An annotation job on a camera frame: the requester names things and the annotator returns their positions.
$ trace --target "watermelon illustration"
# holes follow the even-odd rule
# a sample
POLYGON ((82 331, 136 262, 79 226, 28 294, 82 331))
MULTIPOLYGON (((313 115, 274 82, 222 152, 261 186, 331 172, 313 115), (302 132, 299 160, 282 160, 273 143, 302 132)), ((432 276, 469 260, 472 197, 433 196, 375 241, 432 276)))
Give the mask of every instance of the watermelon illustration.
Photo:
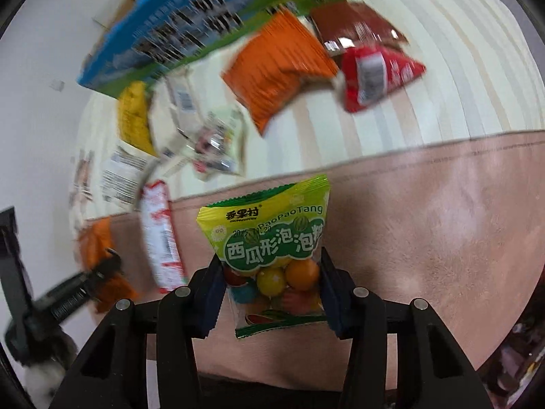
POLYGON ((297 232, 302 232, 309 225, 309 219, 302 215, 293 220, 293 229, 297 232))
POLYGON ((248 244, 260 243, 260 231, 257 229, 248 229, 246 235, 244 235, 244 241, 248 244))
POLYGON ((263 323, 274 323, 275 320, 269 317, 264 317, 263 315, 257 314, 248 314, 246 315, 246 323, 248 324, 263 324, 263 323))
POLYGON ((281 311, 281 310, 277 310, 277 309, 267 309, 267 310, 264 310, 261 315, 263 315, 264 317, 267 317, 267 318, 272 318, 276 321, 280 321, 280 320, 283 320, 283 319, 286 319, 286 318, 290 318, 291 315, 288 314, 287 312, 284 312, 284 311, 281 311))

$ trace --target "bed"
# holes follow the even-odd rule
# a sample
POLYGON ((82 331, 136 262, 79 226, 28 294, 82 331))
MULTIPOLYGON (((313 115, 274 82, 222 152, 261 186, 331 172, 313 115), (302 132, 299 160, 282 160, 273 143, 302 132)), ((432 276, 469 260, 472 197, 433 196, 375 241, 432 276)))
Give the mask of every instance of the bed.
MULTIPOLYGON (((212 255, 194 221, 200 206, 327 173, 325 244, 339 267, 383 299, 428 299, 478 367, 520 315, 543 269, 543 80, 519 23, 500 0, 363 1, 407 35, 405 51, 427 66, 422 79, 355 115, 343 110, 331 87, 309 87, 263 137, 243 109, 243 177, 203 182, 186 165, 168 176, 158 168, 150 181, 168 185, 192 274, 212 255)), ((191 65, 202 110, 235 103, 220 72, 240 45, 191 65)), ((111 216, 125 272, 142 300, 155 299, 153 280, 143 280, 149 269, 138 213, 105 202, 100 191, 101 166, 116 143, 115 106, 94 93, 83 112, 70 222, 76 237, 89 221, 111 216)), ((225 303, 211 337, 206 346, 196 344, 202 372, 281 387, 342 386, 349 344, 323 325, 236 341, 225 303), (308 337, 314 348, 298 352, 298 340, 308 337), (279 357, 294 356, 297 362, 280 368, 279 357)), ((395 374, 390 361, 390 388, 395 374)))

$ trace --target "plastic wrapper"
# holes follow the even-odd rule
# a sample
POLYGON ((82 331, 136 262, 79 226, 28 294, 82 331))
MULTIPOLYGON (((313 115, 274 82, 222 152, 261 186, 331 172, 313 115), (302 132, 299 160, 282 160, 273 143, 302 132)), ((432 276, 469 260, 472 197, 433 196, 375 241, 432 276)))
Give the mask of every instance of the plastic wrapper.
POLYGON ((148 126, 145 83, 133 81, 119 96, 117 103, 119 138, 147 154, 156 156, 148 126))
POLYGON ((407 43, 398 29, 363 2, 326 4, 312 9, 310 17, 331 57, 369 43, 378 42, 399 50, 402 43, 407 43))
POLYGON ((187 145, 203 125, 200 109, 185 68, 178 68, 154 87, 149 109, 152 140, 160 156, 160 174, 169 176, 188 158, 187 145))
POLYGON ((237 337, 325 321, 318 285, 329 189, 322 175, 199 211, 223 262, 237 337))
POLYGON ((133 210, 145 182, 159 159, 119 140, 112 156, 102 164, 100 189, 104 201, 133 210))
POLYGON ((418 78, 426 67, 402 52, 376 43, 348 49, 342 71, 345 109, 357 112, 418 78))
POLYGON ((163 181, 144 186, 140 219, 149 264, 159 290, 167 293, 186 286, 187 274, 176 243, 168 189, 163 181))
POLYGON ((244 46, 223 80, 263 134, 269 119, 305 81, 330 79, 338 71, 320 42, 283 9, 244 46))
MULTIPOLYGON (((102 259, 111 257, 108 249, 115 249, 115 247, 110 231, 110 218, 102 218, 83 229, 78 237, 78 243, 81 262, 87 270, 92 270, 102 259)), ((117 273, 97 292, 96 313, 102 314, 109 311, 122 298, 134 300, 137 296, 129 281, 121 273, 117 273)))
POLYGON ((192 137, 190 156, 197 176, 242 173, 244 119, 238 108, 217 108, 192 137))

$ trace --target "red snack bag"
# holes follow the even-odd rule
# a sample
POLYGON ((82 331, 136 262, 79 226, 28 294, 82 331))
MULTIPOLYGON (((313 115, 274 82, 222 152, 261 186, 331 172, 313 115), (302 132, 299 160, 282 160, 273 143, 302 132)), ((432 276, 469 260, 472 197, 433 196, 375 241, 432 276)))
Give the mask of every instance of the red snack bag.
POLYGON ((164 181, 144 186, 140 219, 149 265, 159 291, 166 294, 180 286, 187 286, 189 281, 176 244, 171 203, 164 181))
POLYGON ((426 67, 402 52, 374 44, 347 49, 342 71, 346 80, 344 107, 357 112, 418 78, 426 67))

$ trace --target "watermelon bubble gum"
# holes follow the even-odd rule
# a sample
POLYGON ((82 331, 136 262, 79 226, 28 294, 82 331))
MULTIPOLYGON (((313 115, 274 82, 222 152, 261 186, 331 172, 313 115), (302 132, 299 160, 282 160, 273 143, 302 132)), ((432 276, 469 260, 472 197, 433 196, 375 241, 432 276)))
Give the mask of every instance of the watermelon bubble gum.
POLYGON ((237 338, 326 320, 315 298, 329 190, 319 175, 200 209, 197 223, 223 263, 237 338))

